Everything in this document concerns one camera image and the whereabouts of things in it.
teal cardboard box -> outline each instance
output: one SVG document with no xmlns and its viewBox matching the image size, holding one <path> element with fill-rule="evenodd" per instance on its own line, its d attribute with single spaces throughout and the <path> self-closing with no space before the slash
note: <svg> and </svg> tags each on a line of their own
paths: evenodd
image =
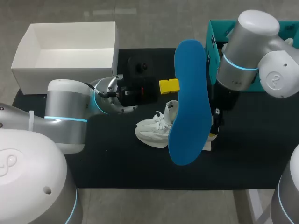
<svg viewBox="0 0 299 224">
<path fill-rule="evenodd" d="M 234 20 L 210 20 L 206 36 L 206 65 L 210 76 L 211 84 L 216 82 L 217 70 L 222 57 L 221 49 L 228 42 L 227 35 L 233 30 L 236 21 Z M 286 40 L 294 39 L 293 47 L 299 48 L 299 21 L 279 21 L 279 36 Z M 251 86 L 246 90 L 249 92 L 264 91 L 259 79 L 259 74 Z"/>
</svg>

concrete floor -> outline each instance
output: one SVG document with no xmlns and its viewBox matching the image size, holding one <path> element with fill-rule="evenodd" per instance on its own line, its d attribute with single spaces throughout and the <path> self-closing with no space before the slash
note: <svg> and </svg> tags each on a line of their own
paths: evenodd
<svg viewBox="0 0 299 224">
<path fill-rule="evenodd" d="M 10 66 L 31 23 L 116 21 L 120 48 L 173 48 L 184 39 L 204 43 L 209 19 L 236 19 L 246 9 L 299 20 L 297 0 L 0 0 L 0 102 L 12 104 L 19 89 Z M 250 223 L 246 200 L 233 191 L 79 193 L 84 224 Z M 259 193 L 265 208 L 273 191 Z"/>
</svg>

black mat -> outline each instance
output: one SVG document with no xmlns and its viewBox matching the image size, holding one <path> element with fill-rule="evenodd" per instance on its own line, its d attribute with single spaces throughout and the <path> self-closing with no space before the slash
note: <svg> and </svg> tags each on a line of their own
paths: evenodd
<svg viewBox="0 0 299 224">
<path fill-rule="evenodd" d="M 175 49 L 120 49 L 118 73 L 136 53 L 150 55 L 159 79 L 174 78 Z M 85 148 L 66 155 L 79 188 L 274 189 L 299 144 L 299 95 L 287 99 L 266 93 L 242 93 L 211 152 L 203 151 L 184 167 L 171 162 L 168 148 L 151 148 L 134 134 L 135 124 L 164 112 L 165 103 L 140 106 L 124 115 L 95 116 L 88 121 Z M 44 115 L 45 96 L 18 92 L 14 106 Z"/>
</svg>

open white box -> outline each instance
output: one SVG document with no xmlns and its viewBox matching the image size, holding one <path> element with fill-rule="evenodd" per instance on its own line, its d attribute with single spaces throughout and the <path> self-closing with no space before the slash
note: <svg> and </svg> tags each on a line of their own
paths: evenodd
<svg viewBox="0 0 299 224">
<path fill-rule="evenodd" d="M 31 24 L 12 72 L 23 94 L 46 94 L 54 79 L 91 82 L 117 74 L 115 22 Z"/>
</svg>

blue insole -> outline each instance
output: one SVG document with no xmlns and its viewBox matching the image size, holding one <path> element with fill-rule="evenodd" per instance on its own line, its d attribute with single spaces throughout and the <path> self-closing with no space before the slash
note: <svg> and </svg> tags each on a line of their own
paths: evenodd
<svg viewBox="0 0 299 224">
<path fill-rule="evenodd" d="M 174 55 L 179 80 L 178 113 L 169 134 L 169 153 L 177 165 L 187 165 L 200 154 L 209 136 L 212 115 L 206 83 L 206 54 L 197 40 L 185 40 Z"/>
</svg>

